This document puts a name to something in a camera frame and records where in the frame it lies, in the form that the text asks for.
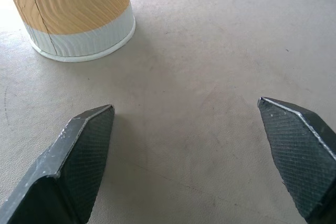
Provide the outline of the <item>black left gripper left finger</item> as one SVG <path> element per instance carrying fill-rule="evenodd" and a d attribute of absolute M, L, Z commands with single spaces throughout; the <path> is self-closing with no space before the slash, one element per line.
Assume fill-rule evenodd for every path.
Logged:
<path fill-rule="evenodd" d="M 106 167 L 114 107 L 72 118 L 1 205 L 1 223 L 87 223 Z"/>

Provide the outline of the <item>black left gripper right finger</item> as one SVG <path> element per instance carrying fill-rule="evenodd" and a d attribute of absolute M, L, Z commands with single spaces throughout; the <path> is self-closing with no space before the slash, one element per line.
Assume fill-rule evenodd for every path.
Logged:
<path fill-rule="evenodd" d="M 261 97 L 274 164 L 307 223 L 335 223 L 335 132 L 316 113 Z"/>

